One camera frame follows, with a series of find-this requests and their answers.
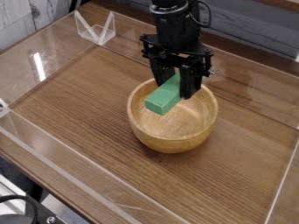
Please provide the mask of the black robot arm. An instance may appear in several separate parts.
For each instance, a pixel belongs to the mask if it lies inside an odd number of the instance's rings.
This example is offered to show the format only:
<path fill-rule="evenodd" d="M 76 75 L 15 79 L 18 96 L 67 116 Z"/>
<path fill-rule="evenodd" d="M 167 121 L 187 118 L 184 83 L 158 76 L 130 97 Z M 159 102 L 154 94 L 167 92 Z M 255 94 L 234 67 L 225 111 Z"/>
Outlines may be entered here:
<path fill-rule="evenodd" d="M 179 69 L 179 92 L 190 99 L 202 89 L 202 80 L 211 76 L 214 51 L 201 42 L 202 28 L 211 23 L 201 22 L 202 0 L 152 0 L 150 11 L 154 15 L 155 34 L 143 34 L 143 57 L 158 86 L 162 86 Z"/>

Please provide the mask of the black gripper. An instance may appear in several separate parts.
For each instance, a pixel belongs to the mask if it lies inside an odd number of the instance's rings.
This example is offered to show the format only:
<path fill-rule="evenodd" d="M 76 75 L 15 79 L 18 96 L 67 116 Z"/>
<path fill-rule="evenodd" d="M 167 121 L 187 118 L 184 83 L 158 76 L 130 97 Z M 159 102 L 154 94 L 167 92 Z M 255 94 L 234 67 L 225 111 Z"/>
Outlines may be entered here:
<path fill-rule="evenodd" d="M 180 68 L 180 97 L 187 100 L 202 89 L 202 77 L 211 75 L 213 50 L 201 42 L 199 12 L 154 13 L 155 34 L 143 34 L 143 57 L 158 86 L 162 86 Z"/>

